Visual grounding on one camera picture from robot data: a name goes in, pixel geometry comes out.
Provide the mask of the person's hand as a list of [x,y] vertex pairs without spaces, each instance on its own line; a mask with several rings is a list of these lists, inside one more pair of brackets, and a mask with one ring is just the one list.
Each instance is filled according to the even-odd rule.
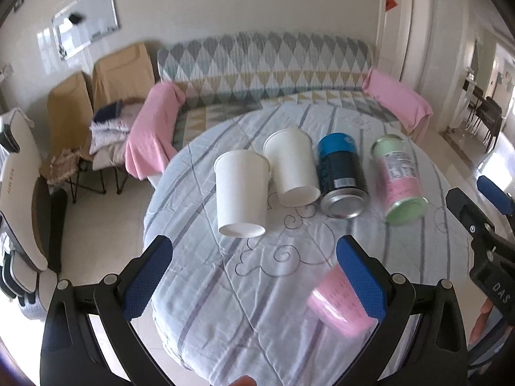
[[477,316],[477,320],[471,330],[470,335],[470,344],[475,344],[479,341],[481,336],[483,335],[483,331],[485,331],[485,327],[487,325],[487,321],[494,307],[493,302],[487,298],[483,303],[479,316]]

